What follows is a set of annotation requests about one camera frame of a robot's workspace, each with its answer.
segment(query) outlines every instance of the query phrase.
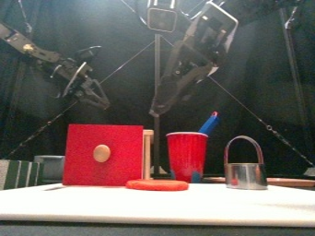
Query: red box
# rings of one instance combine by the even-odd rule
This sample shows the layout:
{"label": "red box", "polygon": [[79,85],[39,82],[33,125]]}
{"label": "red box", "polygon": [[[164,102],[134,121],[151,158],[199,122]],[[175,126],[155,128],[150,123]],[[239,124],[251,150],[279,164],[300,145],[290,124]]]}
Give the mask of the red box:
{"label": "red box", "polygon": [[[94,150],[107,145],[108,161],[94,159]],[[67,138],[64,185],[123,186],[143,178],[143,126],[71,124]]]}

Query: plastic cup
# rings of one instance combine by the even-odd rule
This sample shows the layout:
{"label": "plastic cup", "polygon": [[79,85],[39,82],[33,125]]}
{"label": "plastic cup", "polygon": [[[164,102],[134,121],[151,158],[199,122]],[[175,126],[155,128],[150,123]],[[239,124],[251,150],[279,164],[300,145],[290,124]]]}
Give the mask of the plastic cup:
{"label": "plastic cup", "polygon": [[171,177],[178,181],[200,183],[208,136],[198,132],[166,135]]}

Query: bucket handle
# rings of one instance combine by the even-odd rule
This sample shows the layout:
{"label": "bucket handle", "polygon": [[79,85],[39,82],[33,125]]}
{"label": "bucket handle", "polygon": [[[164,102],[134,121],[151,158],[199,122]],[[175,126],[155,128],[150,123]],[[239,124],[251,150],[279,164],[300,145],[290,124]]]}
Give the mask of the bucket handle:
{"label": "bucket handle", "polygon": [[228,164],[228,147],[230,147],[230,144],[231,142],[235,140],[235,139],[246,139],[247,141],[251,142],[251,144],[255,146],[255,149],[256,149],[256,152],[258,152],[258,157],[259,157],[259,164],[263,164],[263,156],[262,156],[262,150],[260,150],[260,145],[258,144],[258,142],[248,136],[236,136],[234,137],[227,146],[226,146],[226,149],[224,149],[224,164]]}

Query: metal bucket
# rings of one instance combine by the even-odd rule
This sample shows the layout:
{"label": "metal bucket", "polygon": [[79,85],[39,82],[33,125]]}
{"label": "metal bucket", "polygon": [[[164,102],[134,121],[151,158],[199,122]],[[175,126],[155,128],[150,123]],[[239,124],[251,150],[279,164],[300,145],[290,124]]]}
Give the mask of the metal bucket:
{"label": "metal bucket", "polygon": [[[235,139],[246,139],[255,146],[259,163],[228,163],[228,147]],[[236,189],[267,189],[266,170],[263,165],[263,156],[258,142],[248,136],[234,137],[224,150],[224,169],[227,188]]]}

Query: white table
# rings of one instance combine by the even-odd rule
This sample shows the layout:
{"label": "white table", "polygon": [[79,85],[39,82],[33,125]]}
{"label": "white table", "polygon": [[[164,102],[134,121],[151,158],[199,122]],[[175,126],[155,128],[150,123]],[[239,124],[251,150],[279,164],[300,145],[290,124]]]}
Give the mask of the white table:
{"label": "white table", "polygon": [[202,183],[154,192],[58,183],[1,191],[0,199],[0,220],[9,221],[315,228],[315,192],[278,186]]}

